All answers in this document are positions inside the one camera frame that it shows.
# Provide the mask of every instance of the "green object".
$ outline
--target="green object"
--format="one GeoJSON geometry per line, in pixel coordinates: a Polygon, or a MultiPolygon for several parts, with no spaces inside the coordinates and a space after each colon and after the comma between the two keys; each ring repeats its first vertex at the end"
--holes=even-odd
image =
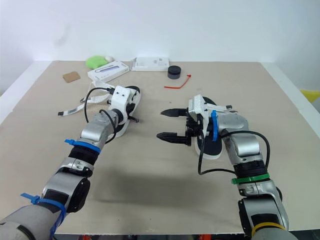
{"type": "Polygon", "coordinates": [[[85,61],[85,65],[90,69],[97,69],[106,64],[108,61],[103,56],[92,56],[85,61]]]}
{"type": "Polygon", "coordinates": [[[269,173],[258,175],[258,176],[249,176],[244,178],[232,178],[231,182],[232,184],[242,184],[242,183],[248,183],[248,182],[255,182],[263,179],[270,178],[269,173]]]}

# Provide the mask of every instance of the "orange object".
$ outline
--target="orange object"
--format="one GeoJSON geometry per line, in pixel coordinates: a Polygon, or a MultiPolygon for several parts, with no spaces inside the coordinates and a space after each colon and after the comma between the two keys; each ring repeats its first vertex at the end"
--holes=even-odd
{"type": "Polygon", "coordinates": [[[180,89],[182,88],[184,85],[186,85],[186,83],[188,82],[188,80],[191,78],[191,74],[188,74],[186,76],[186,80],[184,81],[184,83],[181,86],[164,86],[166,89],[180,89]]]}
{"type": "Polygon", "coordinates": [[[91,237],[87,235],[83,235],[82,238],[80,238],[79,240],[91,240],[91,237]]]}
{"type": "Polygon", "coordinates": [[[201,234],[199,240],[211,240],[211,234],[201,234]]]}

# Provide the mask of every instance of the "white box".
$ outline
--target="white box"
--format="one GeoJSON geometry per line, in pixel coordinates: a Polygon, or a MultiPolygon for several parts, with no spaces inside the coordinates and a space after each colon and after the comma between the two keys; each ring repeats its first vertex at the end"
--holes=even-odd
{"type": "Polygon", "coordinates": [[[94,70],[88,71],[88,77],[93,80],[100,80],[105,83],[129,72],[129,67],[121,61],[113,61],[94,70]]]}
{"type": "Polygon", "coordinates": [[[166,72],[169,67],[169,58],[161,56],[137,56],[132,60],[132,71],[166,72]]]}

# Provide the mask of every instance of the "beige tabletop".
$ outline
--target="beige tabletop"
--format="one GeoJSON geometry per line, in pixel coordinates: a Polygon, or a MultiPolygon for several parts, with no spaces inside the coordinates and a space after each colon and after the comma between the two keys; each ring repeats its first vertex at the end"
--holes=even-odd
{"type": "MultiPolygon", "coordinates": [[[[199,176],[194,146],[170,144],[160,132],[183,132],[185,119],[159,113],[185,108],[202,94],[218,105],[232,105],[252,131],[271,145],[269,173],[283,193],[291,230],[320,228],[320,139],[260,63],[176,62],[178,80],[166,72],[129,72],[110,82],[136,85],[141,102],[126,133],[100,154],[82,210],[69,214],[58,233],[204,234],[242,232],[241,196],[229,173],[199,176]],[[189,82],[179,86],[186,74],[189,82]]],[[[55,61],[39,77],[0,125],[0,219],[28,205],[21,193],[41,194],[47,180],[68,156],[86,125],[83,111],[60,117],[79,104],[90,83],[81,61],[55,61]],[[62,75],[77,71],[81,79],[66,83],[62,75]]],[[[106,107],[88,107],[89,118],[106,107]]],[[[223,150],[202,169],[232,169],[223,150]]]]}

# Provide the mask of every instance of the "blue cable tie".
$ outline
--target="blue cable tie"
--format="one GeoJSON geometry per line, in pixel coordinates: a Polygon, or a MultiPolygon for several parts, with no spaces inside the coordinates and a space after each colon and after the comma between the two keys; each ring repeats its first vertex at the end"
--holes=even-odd
{"type": "Polygon", "coordinates": [[[64,140],[64,142],[68,143],[72,146],[83,146],[88,149],[92,149],[92,150],[96,151],[97,153],[101,153],[101,149],[99,147],[92,145],[90,143],[84,142],[84,141],[75,141],[73,139],[66,139],[66,140],[64,140]]]}
{"type": "Polygon", "coordinates": [[[58,226],[60,226],[62,224],[62,222],[64,221],[66,214],[67,214],[67,210],[65,208],[65,206],[63,204],[61,204],[58,201],[54,201],[51,199],[46,199],[46,198],[41,198],[40,196],[36,195],[36,196],[32,196],[28,193],[22,193],[20,196],[30,199],[32,204],[37,204],[37,203],[45,203],[45,204],[51,204],[56,206],[57,208],[59,208],[61,210],[61,213],[59,215],[59,217],[57,218],[56,222],[54,223],[54,225],[52,226],[52,228],[50,229],[50,237],[52,237],[58,226]]]}
{"type": "Polygon", "coordinates": [[[217,120],[217,112],[216,110],[212,110],[211,118],[213,122],[213,139],[212,141],[215,142],[218,139],[218,120],[217,120]]]}

